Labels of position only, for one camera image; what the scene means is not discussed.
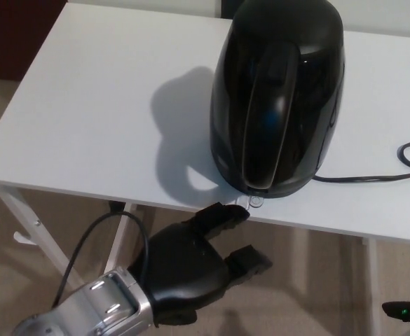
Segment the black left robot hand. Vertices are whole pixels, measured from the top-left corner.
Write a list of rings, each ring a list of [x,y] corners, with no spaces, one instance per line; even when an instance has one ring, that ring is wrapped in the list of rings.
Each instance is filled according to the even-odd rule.
[[[156,326],[195,323],[199,309],[271,268],[268,257],[251,245],[223,258],[209,242],[249,216],[240,205],[217,202],[150,238],[149,251],[141,252],[128,271],[143,282]]]

